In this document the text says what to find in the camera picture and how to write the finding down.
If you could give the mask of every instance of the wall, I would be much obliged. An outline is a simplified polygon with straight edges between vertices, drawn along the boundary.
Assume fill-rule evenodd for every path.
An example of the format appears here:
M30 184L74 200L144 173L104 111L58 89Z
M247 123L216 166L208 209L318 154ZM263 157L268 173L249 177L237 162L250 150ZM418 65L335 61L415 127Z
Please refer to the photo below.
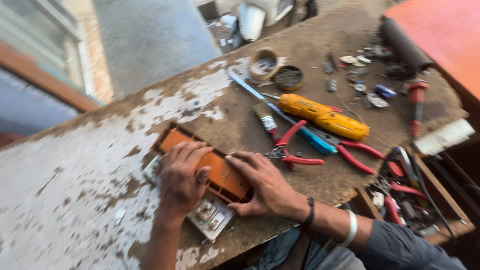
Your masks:
M0 69L0 132L32 135L79 114L73 107Z

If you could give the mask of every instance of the right hand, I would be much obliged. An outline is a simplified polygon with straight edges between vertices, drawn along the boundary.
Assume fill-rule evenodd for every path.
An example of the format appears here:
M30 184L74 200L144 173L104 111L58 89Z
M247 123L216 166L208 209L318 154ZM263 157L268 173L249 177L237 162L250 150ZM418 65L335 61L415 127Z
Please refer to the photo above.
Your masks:
M293 190L275 165L262 154L235 152L225 159L253 187L251 202L231 203L228 208L240 216L282 216L298 223L307 219L310 213L308 197Z

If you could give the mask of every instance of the workbench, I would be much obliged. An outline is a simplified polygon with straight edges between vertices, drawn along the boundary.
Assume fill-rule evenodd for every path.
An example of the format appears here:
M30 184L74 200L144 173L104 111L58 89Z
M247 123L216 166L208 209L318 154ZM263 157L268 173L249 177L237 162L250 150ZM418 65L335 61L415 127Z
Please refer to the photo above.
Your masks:
M138 269L150 237L159 192L143 177L149 150L158 135L176 119L226 153L244 150L267 153L268 134L252 111L258 103L228 77L235 71L248 76L249 57L269 48L287 65L301 68L305 84L295 94L341 108L327 93L325 79L338 81L338 94L352 103L354 90L345 71L326 75L327 52L337 57L368 47L378 18L347 6L315 17L237 51L159 82L96 111L30 136L0 150L0 269ZM380 76L375 61L364 77L367 87L382 84L396 91L398 81ZM424 135L468 115L456 93L435 71L427 78ZM275 85L256 86L259 92L278 93ZM365 144L387 154L408 140L408 98L398 95L390 107L352 109L371 127ZM344 114L355 118L348 111ZM283 134L290 126L276 117ZM322 158L321 166L297 166L288 172L276 165L299 192L336 205L374 181L340 156L322 156L295 136L289 152ZM349 149L360 162L378 170L381 161ZM114 217L126 211L119 226ZM177 269L209 269L291 228L294 223L272 217L234 217L230 231L215 243L206 242L188 221L182 226Z

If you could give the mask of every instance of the wire cutter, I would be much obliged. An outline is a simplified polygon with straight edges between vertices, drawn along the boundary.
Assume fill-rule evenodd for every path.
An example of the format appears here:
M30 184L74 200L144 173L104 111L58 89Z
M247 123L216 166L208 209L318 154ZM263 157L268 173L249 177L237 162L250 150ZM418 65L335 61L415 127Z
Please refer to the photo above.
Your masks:
M398 224L400 226L403 226L403 224L396 211L395 202L393 201L392 195L390 195L390 190L410 193L428 200L427 196L422 192L408 186L399 185L394 181L389 183L389 181L383 177L380 180L377 179L373 185L379 188L385 194L384 205L385 205L385 208L387 209L388 216L393 221L393 223Z
M332 136L330 134L324 133L318 129L310 128L310 131L320 137L322 140L328 142L329 144L335 146L340 156L342 156L350 165L355 167L357 170L362 171L369 175L374 175L375 171L370 169L369 167L361 164L358 162L346 149L345 147L356 148L359 150L363 150L373 156L376 159L384 160L386 157L380 153L379 151L373 149L370 146L367 146L363 143L359 142L352 142L346 140L340 140L339 138Z
M287 133L283 135L280 141L275 144L275 148L270 152L266 153L269 159L281 159L284 162L302 164L302 165L322 165L324 163L323 160L309 160L309 159L302 159L292 155L289 155L285 149L285 146L288 144L289 140L293 137L301 127L307 124L307 121L302 120L295 124L292 128L290 128Z

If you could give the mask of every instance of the white scooter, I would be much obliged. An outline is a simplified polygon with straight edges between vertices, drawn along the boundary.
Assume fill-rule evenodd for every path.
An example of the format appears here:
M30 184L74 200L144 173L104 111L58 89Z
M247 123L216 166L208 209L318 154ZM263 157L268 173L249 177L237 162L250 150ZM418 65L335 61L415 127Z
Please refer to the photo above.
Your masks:
M237 7L238 20L232 31L233 49L256 41L262 34L264 26L276 24L289 13L288 26L290 26L296 2L297 0L244 0ZM305 6L307 15L303 21L317 15L317 6L314 0L308 0Z

